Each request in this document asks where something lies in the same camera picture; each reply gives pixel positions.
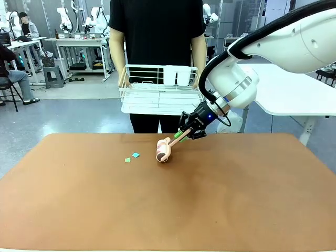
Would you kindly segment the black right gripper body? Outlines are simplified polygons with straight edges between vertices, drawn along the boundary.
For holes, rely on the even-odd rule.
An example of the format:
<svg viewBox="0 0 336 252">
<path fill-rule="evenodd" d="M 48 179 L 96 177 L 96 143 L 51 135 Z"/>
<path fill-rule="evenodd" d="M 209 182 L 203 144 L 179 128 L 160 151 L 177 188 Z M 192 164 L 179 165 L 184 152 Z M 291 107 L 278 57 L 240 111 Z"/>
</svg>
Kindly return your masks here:
<svg viewBox="0 0 336 252">
<path fill-rule="evenodd" d="M 195 130 L 205 130 L 219 116 L 223 116 L 224 112 L 217 105 L 208 101 L 201 102 L 196 109 L 190 114 L 190 127 Z"/>
</svg>

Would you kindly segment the person right hand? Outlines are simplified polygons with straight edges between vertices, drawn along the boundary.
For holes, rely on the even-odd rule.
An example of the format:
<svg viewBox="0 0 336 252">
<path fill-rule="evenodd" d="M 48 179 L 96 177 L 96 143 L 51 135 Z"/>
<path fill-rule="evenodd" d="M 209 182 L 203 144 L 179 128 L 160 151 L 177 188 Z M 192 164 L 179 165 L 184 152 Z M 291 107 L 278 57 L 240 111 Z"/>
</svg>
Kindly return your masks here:
<svg viewBox="0 0 336 252">
<path fill-rule="evenodd" d="M 132 88 L 129 75 L 126 72 L 119 74 L 118 87 L 119 88 Z"/>
</svg>

